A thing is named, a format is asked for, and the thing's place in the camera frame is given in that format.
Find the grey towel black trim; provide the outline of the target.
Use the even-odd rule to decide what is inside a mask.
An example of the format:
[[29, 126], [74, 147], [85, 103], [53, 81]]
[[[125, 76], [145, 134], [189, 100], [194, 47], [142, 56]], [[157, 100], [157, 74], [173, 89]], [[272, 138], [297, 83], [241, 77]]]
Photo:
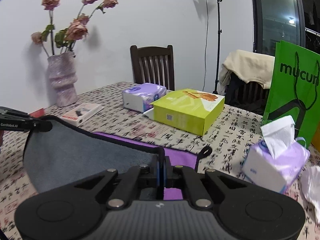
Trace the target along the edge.
[[161, 147], [143, 146], [88, 132], [62, 119], [41, 118], [52, 124], [48, 132], [31, 131], [23, 152], [23, 167], [39, 193], [115, 168], [150, 165], [163, 158]]

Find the cream cloth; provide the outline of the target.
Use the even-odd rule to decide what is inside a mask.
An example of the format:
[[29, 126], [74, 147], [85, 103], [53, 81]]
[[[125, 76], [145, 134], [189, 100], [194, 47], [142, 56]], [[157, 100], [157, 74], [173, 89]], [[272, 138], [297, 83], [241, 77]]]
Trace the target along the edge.
[[274, 59], [274, 56], [239, 49], [230, 52], [220, 67], [218, 94], [226, 94], [227, 86], [231, 83], [231, 74], [235, 74], [245, 83], [257, 82], [263, 89], [270, 89]]

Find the dark window frame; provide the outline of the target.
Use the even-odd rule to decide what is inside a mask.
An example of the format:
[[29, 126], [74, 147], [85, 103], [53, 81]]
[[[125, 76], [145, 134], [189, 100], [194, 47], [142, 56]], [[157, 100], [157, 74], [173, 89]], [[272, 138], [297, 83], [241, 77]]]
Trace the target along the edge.
[[283, 40], [319, 53], [319, 0], [252, 0], [255, 53], [275, 55]]

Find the pink textured vase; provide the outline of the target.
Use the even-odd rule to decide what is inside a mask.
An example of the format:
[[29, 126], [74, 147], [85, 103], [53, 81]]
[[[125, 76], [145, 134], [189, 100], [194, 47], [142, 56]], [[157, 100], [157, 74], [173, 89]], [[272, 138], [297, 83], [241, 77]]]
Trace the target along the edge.
[[48, 77], [56, 92], [57, 107], [66, 107], [77, 102], [78, 96], [74, 84], [78, 78], [73, 52], [48, 57]]

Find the dark wooden chair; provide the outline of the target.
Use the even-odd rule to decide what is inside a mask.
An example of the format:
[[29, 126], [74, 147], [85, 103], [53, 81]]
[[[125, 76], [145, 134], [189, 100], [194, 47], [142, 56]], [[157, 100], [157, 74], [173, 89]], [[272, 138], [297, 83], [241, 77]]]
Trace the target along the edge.
[[130, 55], [133, 79], [137, 84], [153, 83], [175, 90], [173, 46], [140, 47], [132, 45]]

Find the open purple tissue pack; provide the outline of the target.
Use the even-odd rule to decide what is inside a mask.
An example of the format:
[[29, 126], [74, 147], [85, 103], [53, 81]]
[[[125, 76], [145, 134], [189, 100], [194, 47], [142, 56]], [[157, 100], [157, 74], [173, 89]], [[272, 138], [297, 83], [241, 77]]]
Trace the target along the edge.
[[261, 132], [263, 139], [250, 147], [242, 172], [255, 185], [285, 193], [310, 157], [306, 140], [295, 137], [291, 115], [261, 126]]

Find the purple towel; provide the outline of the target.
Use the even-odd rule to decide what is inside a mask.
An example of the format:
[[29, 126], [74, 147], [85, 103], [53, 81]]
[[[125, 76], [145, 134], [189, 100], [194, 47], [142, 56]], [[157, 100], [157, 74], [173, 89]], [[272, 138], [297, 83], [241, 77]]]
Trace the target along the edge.
[[[126, 139], [116, 135], [111, 135], [103, 132], [95, 132], [97, 135], [101, 135], [107, 138], [113, 138], [119, 141], [130, 142], [136, 145], [148, 146], [148, 147], [157, 147], [157, 145], [148, 144], [141, 141], [136, 141], [133, 139]], [[187, 167], [194, 168], [195, 171], [198, 170], [199, 162], [201, 159], [206, 158], [211, 155], [212, 148], [210, 146], [205, 146], [200, 153], [194, 155], [188, 151], [176, 150], [173, 148], [164, 148], [165, 155], [169, 157], [171, 165], [183, 165]], [[165, 188], [164, 189], [164, 200], [181, 200], [183, 198], [182, 192], [180, 189], [176, 188]]]

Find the crumpled white tissue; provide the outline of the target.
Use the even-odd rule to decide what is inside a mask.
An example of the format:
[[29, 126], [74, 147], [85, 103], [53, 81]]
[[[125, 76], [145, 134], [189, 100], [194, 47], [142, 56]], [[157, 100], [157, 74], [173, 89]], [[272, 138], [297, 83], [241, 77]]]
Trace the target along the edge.
[[304, 198], [314, 206], [316, 223], [319, 224], [319, 166], [308, 167], [303, 171], [300, 183]]

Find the white product box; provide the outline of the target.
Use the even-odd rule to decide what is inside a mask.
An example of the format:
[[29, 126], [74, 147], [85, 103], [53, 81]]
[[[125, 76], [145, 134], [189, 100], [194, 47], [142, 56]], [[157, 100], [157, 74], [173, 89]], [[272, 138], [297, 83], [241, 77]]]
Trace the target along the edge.
[[103, 106], [101, 104], [82, 103], [79, 106], [61, 115], [60, 119], [73, 126], [79, 127], [88, 119], [99, 113], [102, 109]]

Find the red small box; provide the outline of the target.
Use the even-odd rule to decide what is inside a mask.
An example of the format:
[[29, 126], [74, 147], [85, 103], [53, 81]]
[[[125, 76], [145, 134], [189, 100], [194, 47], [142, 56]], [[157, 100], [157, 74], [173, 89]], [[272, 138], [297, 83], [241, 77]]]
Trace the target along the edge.
[[44, 108], [41, 108], [41, 109], [38, 109], [32, 113], [30, 113], [29, 115], [33, 118], [40, 118], [42, 116], [44, 116], [46, 113], [45, 113], [45, 110]]

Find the calligraphy print tablecloth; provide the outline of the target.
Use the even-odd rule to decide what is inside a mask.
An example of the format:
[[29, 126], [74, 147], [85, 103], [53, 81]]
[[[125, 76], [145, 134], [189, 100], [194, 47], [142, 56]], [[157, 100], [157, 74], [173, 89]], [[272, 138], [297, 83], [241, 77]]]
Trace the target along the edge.
[[[183, 159], [195, 157], [209, 146], [212, 153], [200, 161], [199, 172], [214, 168], [244, 179], [241, 167], [247, 152], [262, 138], [260, 115], [225, 106], [206, 134], [200, 137], [125, 109], [122, 92], [131, 87], [131, 83], [119, 82], [81, 94], [78, 103], [103, 106], [98, 114], [81, 126], [82, 129], [180, 150]], [[1, 230], [8, 239], [21, 238], [14, 221], [15, 210], [21, 202], [37, 194], [23, 166], [27, 137], [24, 132], [7, 132], [1, 147]]]

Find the green paper bag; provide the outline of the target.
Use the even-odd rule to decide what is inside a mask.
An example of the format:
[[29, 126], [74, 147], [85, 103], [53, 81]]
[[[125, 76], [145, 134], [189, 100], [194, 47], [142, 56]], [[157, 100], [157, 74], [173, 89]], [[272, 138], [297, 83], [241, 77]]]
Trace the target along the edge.
[[295, 121], [295, 137], [308, 147], [319, 124], [319, 54], [280, 41], [261, 124], [287, 115]]

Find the lime green box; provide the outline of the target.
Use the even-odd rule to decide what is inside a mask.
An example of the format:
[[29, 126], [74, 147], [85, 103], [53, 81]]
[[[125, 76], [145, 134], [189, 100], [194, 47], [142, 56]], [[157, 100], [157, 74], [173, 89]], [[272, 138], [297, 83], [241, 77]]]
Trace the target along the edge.
[[225, 105], [225, 97], [194, 89], [168, 91], [143, 113], [147, 118], [203, 136]]

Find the chair with cream cloth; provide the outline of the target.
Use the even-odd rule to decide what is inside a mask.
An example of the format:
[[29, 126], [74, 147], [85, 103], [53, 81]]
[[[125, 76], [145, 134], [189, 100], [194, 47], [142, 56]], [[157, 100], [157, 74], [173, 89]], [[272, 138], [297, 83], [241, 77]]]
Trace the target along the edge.
[[245, 83], [236, 74], [231, 74], [227, 85], [225, 103], [227, 105], [263, 115], [270, 90], [263, 89], [257, 82]]

